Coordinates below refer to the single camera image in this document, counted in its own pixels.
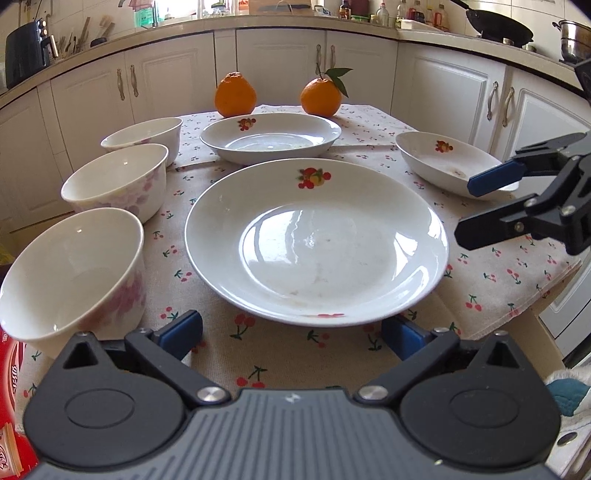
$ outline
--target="orange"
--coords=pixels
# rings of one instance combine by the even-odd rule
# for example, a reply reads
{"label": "orange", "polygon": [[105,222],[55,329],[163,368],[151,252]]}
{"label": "orange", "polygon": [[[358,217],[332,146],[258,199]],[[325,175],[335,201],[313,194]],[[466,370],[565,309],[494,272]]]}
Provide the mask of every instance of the orange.
{"label": "orange", "polygon": [[228,73],[217,87],[214,103],[217,111],[226,118],[250,115],[255,109],[256,92],[242,73]]}
{"label": "orange", "polygon": [[341,92],[329,79],[314,79],[300,95],[301,106],[309,115],[333,116],[340,107]]}

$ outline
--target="tablecloth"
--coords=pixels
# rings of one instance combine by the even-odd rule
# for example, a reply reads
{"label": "tablecloth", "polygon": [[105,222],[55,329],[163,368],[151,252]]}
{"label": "tablecloth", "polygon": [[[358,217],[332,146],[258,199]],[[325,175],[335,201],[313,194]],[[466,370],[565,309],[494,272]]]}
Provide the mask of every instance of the tablecloth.
{"label": "tablecloth", "polygon": [[[259,112],[301,112],[296,106],[260,106]],[[184,361],[231,391],[254,388],[325,388],[353,391],[393,367],[397,357],[381,340],[379,322],[319,329],[284,325],[251,316],[218,297],[193,271],[183,243],[184,222],[198,196],[240,166],[222,161],[199,141],[218,113],[183,117],[178,157],[167,174],[161,210],[145,224],[148,301],[142,325],[156,329],[188,309],[203,316],[203,341]],[[446,326],[477,339],[499,328],[545,296],[578,266],[563,246],[530,236],[477,251],[454,241],[460,217],[488,207],[443,192],[416,176],[394,145],[412,130],[370,106],[343,105],[334,120],[342,136],[323,155],[374,168],[417,191],[444,222],[450,260],[435,291],[404,315],[424,328]],[[27,348],[16,392],[16,423],[35,394],[51,360]]]}

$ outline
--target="bowl rim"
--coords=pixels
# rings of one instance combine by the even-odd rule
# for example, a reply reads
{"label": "bowl rim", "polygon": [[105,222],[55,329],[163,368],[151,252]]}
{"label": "bowl rim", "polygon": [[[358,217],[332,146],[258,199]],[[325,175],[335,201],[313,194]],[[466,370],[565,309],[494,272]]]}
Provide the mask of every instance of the bowl rim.
{"label": "bowl rim", "polygon": [[[98,161],[98,160],[100,160],[100,159],[102,159],[102,158],[104,158],[104,157],[107,157],[107,156],[109,156],[109,155],[116,155],[116,154],[119,154],[119,155],[120,155],[122,150],[127,150],[128,148],[144,147],[145,145],[158,145],[159,147],[164,147],[164,148],[165,148],[165,150],[166,150],[166,155],[164,156],[164,158],[162,158],[162,160],[160,160],[160,161],[158,162],[158,164],[156,164],[154,167],[152,167],[151,169],[149,169],[149,170],[148,170],[148,171],[146,171],[145,173],[142,173],[142,174],[141,174],[139,177],[137,177],[137,178],[135,178],[135,179],[133,179],[133,180],[130,180],[129,182],[127,182],[127,183],[125,183],[124,185],[121,185],[121,186],[119,186],[119,187],[117,187],[117,188],[115,188],[115,189],[109,190],[108,192],[103,192],[103,193],[100,193],[100,194],[98,194],[98,195],[94,195],[94,196],[92,196],[92,197],[84,197],[84,198],[79,198],[79,199],[75,199],[75,200],[74,200],[73,198],[71,198],[71,197],[67,197],[67,196],[64,194],[64,189],[66,188],[66,185],[68,185],[68,182],[69,182],[71,179],[73,179],[73,178],[76,176],[76,174],[77,174],[78,172],[81,172],[82,170],[84,170],[86,167],[88,167],[89,165],[91,165],[91,164],[92,164],[92,163],[94,163],[95,161]],[[106,153],[106,154],[104,154],[104,155],[101,155],[100,157],[98,157],[98,158],[95,158],[94,160],[92,160],[92,161],[88,162],[86,165],[83,165],[83,166],[81,166],[81,167],[80,167],[78,170],[76,170],[76,171],[75,171],[75,172],[74,172],[72,175],[70,175],[70,177],[68,177],[68,179],[67,179],[67,180],[64,182],[64,184],[61,186],[61,190],[60,190],[60,195],[61,195],[61,198],[63,198],[65,201],[67,201],[67,202],[69,202],[69,203],[79,203],[79,202],[91,202],[91,201],[93,201],[93,200],[98,200],[98,199],[100,199],[100,198],[104,197],[105,195],[111,195],[111,194],[113,194],[113,193],[117,192],[118,190],[121,190],[121,189],[127,188],[129,185],[131,185],[132,183],[135,183],[136,181],[138,181],[138,180],[139,180],[139,179],[141,179],[142,177],[146,176],[148,173],[150,173],[150,172],[153,172],[154,170],[156,170],[156,169],[160,168],[160,167],[161,167],[161,165],[162,165],[163,163],[164,163],[164,168],[166,168],[166,161],[168,160],[168,155],[169,155],[169,153],[170,153],[170,152],[169,152],[169,150],[168,150],[168,147],[167,147],[166,145],[162,145],[162,144],[159,144],[159,143],[150,143],[150,144],[132,145],[132,146],[130,146],[130,147],[120,148],[120,149],[118,149],[118,150],[113,150],[112,152],[108,152],[108,153]]]}
{"label": "bowl rim", "polygon": [[[277,319],[276,317],[272,317],[269,315],[265,315],[263,312],[255,312],[253,310],[251,310],[250,308],[248,308],[248,306],[240,303],[239,301],[236,301],[234,298],[232,298],[229,295],[226,295],[226,293],[221,289],[218,288],[217,285],[213,284],[208,278],[206,278],[203,273],[201,272],[200,268],[195,264],[195,261],[193,259],[193,256],[191,255],[191,251],[189,249],[189,243],[187,242],[187,226],[189,225],[189,220],[191,218],[191,215],[193,213],[193,210],[196,208],[196,205],[199,204],[199,200],[201,200],[201,198],[212,188],[217,187],[218,184],[220,183],[220,181],[223,181],[226,178],[229,178],[233,175],[238,175],[238,174],[242,174],[245,170],[249,170],[250,168],[264,168],[264,166],[267,166],[268,164],[271,163],[277,163],[277,162],[290,162],[290,161],[298,161],[298,160],[311,160],[311,161],[322,161],[322,162],[328,162],[328,163],[332,163],[334,165],[336,164],[346,164],[348,167],[353,167],[353,168],[363,168],[365,170],[369,170],[372,173],[376,174],[376,175],[383,175],[385,177],[387,177],[391,182],[393,182],[394,184],[398,185],[400,188],[402,188],[403,190],[406,190],[407,193],[412,194],[413,197],[415,197],[416,199],[419,200],[419,203],[423,204],[425,208],[427,208],[430,212],[432,212],[432,214],[435,215],[435,217],[441,222],[442,228],[443,228],[443,232],[446,236],[446,238],[449,238],[447,235],[447,232],[445,230],[445,226],[443,225],[443,221],[441,220],[441,218],[439,217],[439,215],[437,214],[437,212],[435,212],[435,210],[433,210],[429,203],[423,198],[421,197],[417,192],[412,191],[409,187],[407,187],[406,185],[404,185],[403,183],[401,183],[400,181],[396,180],[393,177],[390,177],[389,175],[386,175],[384,173],[381,173],[377,170],[374,170],[373,168],[367,167],[365,165],[359,165],[356,163],[350,163],[347,161],[342,161],[342,160],[335,160],[332,158],[307,158],[307,157],[301,157],[301,158],[282,158],[279,160],[270,160],[270,161],[266,161],[266,162],[262,162],[262,163],[257,163],[254,165],[249,165],[246,166],[244,168],[240,168],[239,170],[236,170],[228,175],[226,175],[225,177],[223,177],[221,180],[218,180],[216,183],[213,183],[212,185],[210,185],[208,188],[206,188],[206,190],[199,195],[199,197],[197,198],[197,201],[192,205],[191,209],[189,210],[189,213],[187,214],[187,218],[185,220],[184,223],[184,231],[183,231],[183,241],[185,244],[185,248],[187,250],[187,256],[189,257],[189,261],[191,262],[191,265],[193,266],[193,268],[195,269],[195,271],[197,272],[197,274],[199,275],[199,277],[205,282],[205,284],[207,284],[207,286],[209,286],[215,293],[217,293],[221,298],[223,298],[224,300],[226,300],[228,303],[236,306],[239,309],[242,309],[246,312],[250,312],[254,315],[257,315],[261,318],[265,318],[268,320],[273,320],[275,322],[280,322],[280,323],[285,323],[286,325],[297,325],[297,326],[314,326],[314,327],[320,327],[320,325],[318,325],[317,323],[314,322],[310,322],[310,323],[306,323],[306,322],[302,322],[302,321],[294,321],[293,319],[289,318],[282,318],[281,320]],[[437,281],[435,281],[433,283],[433,286],[431,287],[431,289],[425,289],[423,290],[419,295],[417,295],[416,297],[413,298],[413,302],[414,304],[417,304],[418,302],[424,300],[429,294],[431,294],[439,285],[439,283],[441,282],[441,279],[443,278],[443,274],[445,273],[445,265],[447,265],[449,263],[449,255],[450,255],[450,242],[449,240],[445,243],[445,253],[446,253],[446,259],[445,262],[441,262],[437,274],[434,275],[433,278],[437,278]],[[354,322],[350,322],[348,320],[344,320],[341,318],[341,323],[338,325],[338,327],[348,327],[348,326],[357,326],[357,325],[365,325],[367,323],[372,323],[372,322],[377,322],[379,320],[383,320],[385,318],[389,318],[393,315],[393,312],[396,309],[392,310],[390,309],[388,312],[383,313],[382,315],[380,315],[380,317],[375,318],[373,320],[367,320],[364,322],[361,322],[359,320],[354,321]],[[324,326],[326,328],[329,327],[337,327],[335,325],[326,325]]]}
{"label": "bowl rim", "polygon": [[[468,149],[470,149],[470,148],[471,148],[471,149],[473,149],[473,150],[478,150],[478,151],[480,151],[480,152],[482,152],[482,153],[486,154],[485,156],[488,156],[489,158],[492,158],[493,160],[497,161],[497,162],[498,162],[498,165],[502,165],[502,164],[503,164],[503,162],[502,162],[501,160],[499,160],[498,158],[494,157],[494,156],[493,156],[493,155],[491,155],[490,153],[488,153],[488,152],[485,152],[484,150],[481,150],[480,148],[478,148],[478,147],[475,147],[474,145],[470,145],[469,143],[463,142],[462,140],[458,140],[457,138],[448,137],[447,135],[439,135],[439,134],[434,134],[434,133],[432,133],[432,132],[421,132],[421,131],[419,131],[419,130],[413,130],[413,131],[410,131],[410,132],[402,132],[402,133],[400,133],[400,134],[396,135],[396,137],[394,138],[394,143],[396,144],[396,146],[398,147],[398,149],[399,149],[399,150],[400,150],[400,151],[401,151],[403,154],[405,154],[405,155],[408,155],[408,156],[409,156],[409,157],[411,157],[411,158],[412,158],[414,161],[416,161],[416,162],[419,162],[421,165],[425,165],[426,167],[433,168],[434,170],[437,170],[437,171],[439,171],[439,172],[443,173],[444,175],[447,175],[447,176],[449,176],[450,178],[453,178],[453,179],[455,179],[455,180],[459,180],[459,181],[461,181],[461,182],[462,182],[462,183],[464,183],[466,186],[468,185],[468,180],[470,180],[470,178],[468,178],[468,179],[466,180],[466,179],[461,179],[461,178],[455,177],[454,175],[451,175],[450,173],[446,172],[445,170],[442,170],[442,169],[440,169],[440,168],[438,168],[438,167],[436,167],[436,166],[434,166],[434,165],[431,165],[431,164],[429,164],[429,163],[426,163],[426,162],[424,162],[423,160],[421,160],[420,158],[418,158],[418,157],[416,157],[416,156],[412,155],[412,154],[411,154],[411,153],[408,151],[408,149],[404,148],[403,146],[401,146],[401,145],[400,145],[400,143],[398,143],[398,137],[400,137],[400,136],[402,136],[402,138],[404,139],[404,138],[406,138],[406,137],[414,137],[414,136],[417,136],[417,134],[421,134],[421,135],[432,135],[432,136],[434,136],[434,137],[441,138],[441,139],[443,139],[443,140],[445,140],[445,141],[453,141],[453,142],[455,142],[455,143],[462,144],[462,145],[464,145],[465,147],[468,147]],[[518,188],[519,188],[519,182],[517,181],[517,182],[510,183],[509,185],[505,185],[504,187],[501,187],[500,189],[497,189],[497,190],[500,190],[500,191],[503,191],[503,192],[510,193],[510,192],[514,192],[514,191],[516,191]]]}
{"label": "bowl rim", "polygon": [[[298,115],[298,116],[302,116],[302,117],[312,117],[315,118],[317,120],[321,120],[325,123],[327,123],[331,128],[337,128],[339,130],[338,135],[336,135],[336,138],[334,139],[330,139],[327,141],[322,142],[320,145],[325,145],[327,143],[331,143],[331,142],[335,142],[339,139],[339,137],[341,136],[341,134],[343,133],[343,129],[340,127],[340,125],[335,122],[334,120],[331,120],[330,118],[324,118],[322,116],[318,116],[318,115],[310,115],[309,113],[302,113],[302,112],[261,112],[261,113],[251,113],[251,116],[266,116],[266,115],[282,115],[282,116],[293,116],[293,115]],[[203,139],[203,134],[207,134],[208,131],[210,131],[214,126],[217,126],[218,124],[221,123],[229,123],[228,121],[236,121],[236,118],[239,116],[247,116],[247,115],[237,115],[237,116],[230,116],[228,118],[221,118],[220,120],[215,121],[214,123],[206,126],[202,131],[201,134],[199,135],[199,140],[204,143],[205,145],[207,145],[209,148],[211,149],[216,149],[216,150],[222,150],[224,152],[241,152],[241,153],[245,153],[245,151],[243,150],[236,150],[233,148],[226,148],[226,147],[220,147],[218,145],[214,145],[212,143],[209,143],[207,141],[205,141]],[[308,147],[299,147],[299,148],[278,148],[278,149],[273,149],[273,152],[289,152],[289,151],[298,151],[298,150],[302,150],[304,148],[310,148]],[[260,154],[260,153],[265,153],[268,152],[268,150],[248,150],[248,153],[253,153],[253,154]]]}
{"label": "bowl rim", "polygon": [[[156,135],[150,135],[149,137],[142,137],[142,138],[138,138],[137,140],[133,140],[133,141],[131,141],[131,142],[126,142],[126,143],[117,143],[117,144],[114,144],[114,145],[108,145],[108,144],[107,144],[107,142],[108,142],[108,140],[109,140],[110,138],[114,137],[114,136],[115,136],[115,135],[117,135],[117,134],[120,134],[121,132],[125,132],[126,130],[129,130],[129,129],[133,128],[133,127],[137,127],[138,125],[149,124],[149,123],[151,123],[151,122],[155,122],[155,121],[157,121],[157,120],[169,120],[169,119],[176,119],[176,120],[178,120],[178,122],[177,122],[177,124],[176,124],[174,127],[172,127],[172,128],[169,128],[168,130],[165,130],[165,131],[163,131],[163,132],[160,132],[159,134],[156,134]],[[159,135],[164,135],[164,134],[167,134],[168,132],[171,132],[172,130],[174,130],[174,129],[176,129],[176,128],[180,128],[180,127],[182,127],[182,126],[183,126],[183,119],[182,119],[182,118],[180,118],[179,116],[164,116],[164,117],[162,117],[162,118],[153,118],[152,120],[146,120],[145,122],[140,122],[140,123],[138,123],[138,124],[133,124],[133,125],[130,125],[130,126],[128,126],[128,127],[122,128],[121,130],[117,130],[117,131],[116,131],[116,132],[114,132],[114,133],[111,133],[111,134],[110,134],[108,137],[105,137],[105,138],[104,138],[104,139],[103,139],[103,140],[100,142],[100,146],[101,146],[101,147],[103,147],[103,148],[105,148],[105,149],[107,149],[107,148],[116,148],[117,150],[120,150],[121,148],[126,148],[126,147],[132,147],[132,146],[135,146],[135,145],[137,145],[137,143],[138,143],[138,142],[143,142],[143,141],[145,141],[145,140],[147,140],[147,139],[149,139],[149,138],[154,138],[154,137],[157,137],[157,136],[159,136]]]}
{"label": "bowl rim", "polygon": [[80,213],[76,213],[68,218],[63,219],[61,222],[56,223],[55,225],[52,225],[51,227],[49,227],[47,230],[45,230],[41,235],[39,235],[37,238],[35,238],[35,240],[33,240],[29,245],[27,245],[27,247],[25,248],[25,250],[23,250],[21,252],[21,254],[17,257],[17,259],[14,261],[14,263],[12,264],[12,266],[10,267],[10,269],[8,270],[8,273],[6,275],[6,277],[4,278],[4,281],[2,282],[2,285],[0,285],[0,301],[2,301],[2,297],[4,296],[4,285],[7,283],[7,281],[10,279],[11,277],[11,271],[12,269],[19,263],[19,260],[21,259],[21,257],[23,256],[23,254],[27,251],[28,248],[30,248],[32,245],[34,245],[35,243],[39,243],[41,241],[43,241],[44,237],[46,237],[47,235],[49,235],[49,232],[57,229],[57,227],[64,222],[72,222],[73,218],[76,218],[80,215],[91,215],[91,212],[97,212],[98,210],[117,210],[118,212],[125,212],[124,215],[126,215],[129,219],[131,219],[138,231],[139,231],[139,244],[136,248],[135,254],[133,259],[131,260],[131,262],[129,263],[129,265],[127,266],[127,268],[125,269],[125,272],[120,276],[119,280],[117,280],[117,282],[115,282],[115,284],[111,287],[111,289],[105,293],[99,300],[97,300],[95,302],[95,304],[89,308],[86,312],[84,312],[82,315],[79,315],[78,317],[76,317],[75,319],[73,319],[70,323],[68,323],[67,325],[64,325],[63,327],[57,329],[55,332],[50,332],[50,333],[46,333],[45,335],[42,336],[37,336],[37,337],[30,337],[30,338],[23,338],[23,337],[19,337],[19,336],[15,336],[13,334],[11,334],[9,332],[9,328],[7,328],[7,326],[4,324],[4,322],[2,322],[2,324],[0,325],[2,330],[4,330],[7,334],[10,335],[10,337],[14,338],[15,340],[19,341],[19,342],[24,342],[24,343],[28,343],[28,342],[39,342],[41,340],[46,340],[46,339],[50,339],[53,337],[56,337],[58,335],[61,335],[62,333],[64,333],[65,331],[67,331],[68,329],[70,329],[73,325],[75,325],[77,322],[79,322],[81,320],[81,318],[89,313],[94,313],[95,311],[97,311],[97,309],[99,308],[99,305],[105,301],[105,299],[107,297],[109,297],[109,295],[111,295],[117,288],[119,288],[125,277],[127,277],[127,275],[129,274],[129,272],[131,272],[131,269],[134,267],[134,265],[137,263],[138,258],[140,257],[140,255],[142,255],[142,252],[144,250],[144,241],[145,241],[145,233],[144,233],[144,226],[142,225],[142,223],[139,221],[139,219],[131,212],[128,212],[127,210],[123,210],[121,208],[114,208],[114,207],[102,207],[102,208],[94,208],[91,210],[85,210],[84,212],[80,212]]}

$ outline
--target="wok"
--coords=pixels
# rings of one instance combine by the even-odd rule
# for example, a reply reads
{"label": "wok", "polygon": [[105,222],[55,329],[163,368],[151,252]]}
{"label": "wok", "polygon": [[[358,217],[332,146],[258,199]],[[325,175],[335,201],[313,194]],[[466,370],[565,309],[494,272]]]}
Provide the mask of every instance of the wok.
{"label": "wok", "polygon": [[482,34],[482,38],[503,41],[510,38],[516,47],[521,48],[534,38],[532,31],[524,24],[505,15],[487,10],[474,10],[462,0],[451,0],[456,5],[466,9],[466,16],[474,30]]}

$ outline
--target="plate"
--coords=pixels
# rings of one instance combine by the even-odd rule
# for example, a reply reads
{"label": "plate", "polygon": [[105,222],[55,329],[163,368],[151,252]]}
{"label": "plate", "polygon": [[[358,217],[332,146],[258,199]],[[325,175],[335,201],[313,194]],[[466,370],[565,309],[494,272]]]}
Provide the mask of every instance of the plate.
{"label": "plate", "polygon": [[404,132],[396,136],[402,157],[420,177],[443,190],[473,200],[508,200],[519,187],[512,183],[482,197],[468,191],[470,177],[501,165],[492,155],[454,138],[426,132]]}
{"label": "plate", "polygon": [[256,113],[208,125],[199,137],[224,160],[254,165],[279,158],[317,157],[340,137],[332,120],[306,113]]}
{"label": "plate", "polygon": [[230,303],[322,327],[406,310],[435,288],[449,256],[443,224],[419,195],[370,168],[321,158],[219,180],[193,205],[185,244]]}

